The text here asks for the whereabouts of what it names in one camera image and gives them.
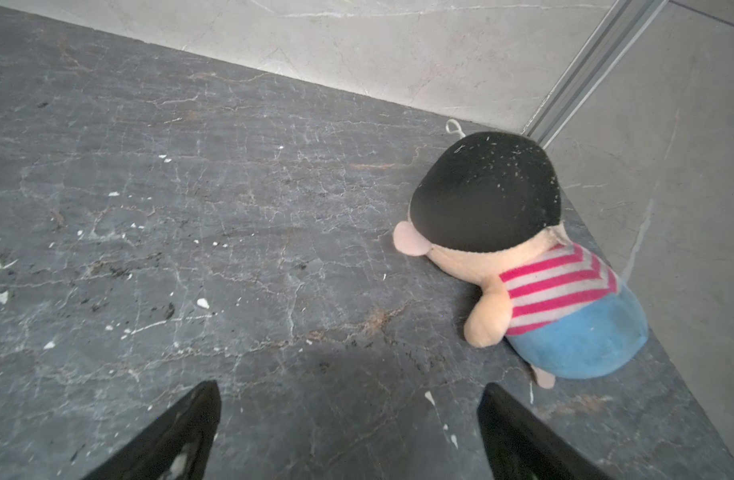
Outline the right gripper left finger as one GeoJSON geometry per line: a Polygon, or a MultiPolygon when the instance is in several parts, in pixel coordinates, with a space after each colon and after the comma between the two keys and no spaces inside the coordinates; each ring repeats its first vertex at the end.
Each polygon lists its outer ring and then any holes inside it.
{"type": "Polygon", "coordinates": [[[221,412],[218,382],[203,381],[85,479],[201,480],[221,412]]]}

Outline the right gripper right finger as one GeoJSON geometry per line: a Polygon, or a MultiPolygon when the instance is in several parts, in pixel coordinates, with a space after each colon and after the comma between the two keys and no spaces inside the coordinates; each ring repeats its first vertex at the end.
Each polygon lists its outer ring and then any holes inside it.
{"type": "Polygon", "coordinates": [[[496,479],[610,477],[497,383],[485,387],[477,415],[488,463],[496,479]]]}

